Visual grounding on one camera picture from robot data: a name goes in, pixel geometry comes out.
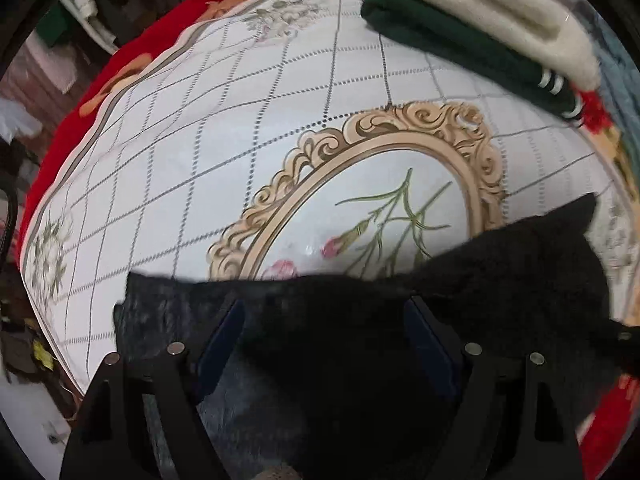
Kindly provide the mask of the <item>grey gloved hand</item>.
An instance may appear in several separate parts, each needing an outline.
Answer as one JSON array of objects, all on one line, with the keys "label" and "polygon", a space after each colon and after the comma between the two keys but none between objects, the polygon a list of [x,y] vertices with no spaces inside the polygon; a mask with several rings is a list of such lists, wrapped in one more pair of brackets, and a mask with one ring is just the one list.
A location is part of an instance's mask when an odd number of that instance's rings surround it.
[{"label": "grey gloved hand", "polygon": [[253,480],[302,480],[302,477],[291,466],[281,464],[267,467],[256,474]]}]

